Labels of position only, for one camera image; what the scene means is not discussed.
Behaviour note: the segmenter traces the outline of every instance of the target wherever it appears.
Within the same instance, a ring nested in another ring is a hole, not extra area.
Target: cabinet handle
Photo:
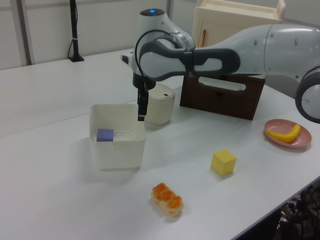
[[[206,32],[207,32],[207,30],[206,30],[206,29],[203,29],[203,30],[202,30],[202,36],[201,36],[200,48],[202,48],[202,47],[204,46],[204,44],[205,44]]]

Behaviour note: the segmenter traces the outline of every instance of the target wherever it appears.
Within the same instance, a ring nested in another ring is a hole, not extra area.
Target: white table
[[[253,121],[228,117],[179,107],[181,77],[166,82],[177,88],[170,123],[145,123],[140,169],[94,170],[89,107],[136,98],[120,53],[0,71],[1,239],[228,240],[320,177],[319,125],[304,119],[293,99],[264,86]],[[13,91],[25,90],[15,101]],[[263,127],[275,118],[306,127],[311,145],[271,143]],[[237,162],[221,177],[210,164],[224,148]],[[182,197],[179,218],[150,200],[161,182]]]

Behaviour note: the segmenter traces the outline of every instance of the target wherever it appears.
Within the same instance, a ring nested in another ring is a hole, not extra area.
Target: pink plate
[[[296,125],[296,123],[293,121],[289,121],[285,119],[272,119],[265,123],[264,130],[269,129],[270,131],[275,133],[287,134],[292,130],[294,125]],[[288,143],[285,143],[273,138],[272,136],[266,134],[265,131],[264,131],[264,134],[275,143],[288,148],[306,147],[310,144],[312,139],[310,132],[307,129],[305,129],[303,126],[301,126],[301,131],[299,136],[292,142],[288,142]]]

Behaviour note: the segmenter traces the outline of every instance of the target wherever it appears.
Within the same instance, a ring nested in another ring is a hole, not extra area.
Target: white plastic bin
[[[112,129],[113,141],[97,142],[98,129]],[[90,110],[90,146],[98,170],[137,168],[141,165],[146,132],[138,121],[136,104],[96,104]]]
[[[175,103],[175,92],[168,86],[156,84],[149,90],[148,109],[145,121],[152,125],[163,125],[170,121]]]

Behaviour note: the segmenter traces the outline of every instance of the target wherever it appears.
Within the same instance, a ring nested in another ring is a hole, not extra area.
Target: black pole
[[[79,54],[78,47],[78,32],[77,32],[77,11],[76,0],[70,0],[70,13],[71,13],[71,27],[72,27],[72,44],[73,44],[73,57],[69,59],[71,62],[81,62],[84,58]]]

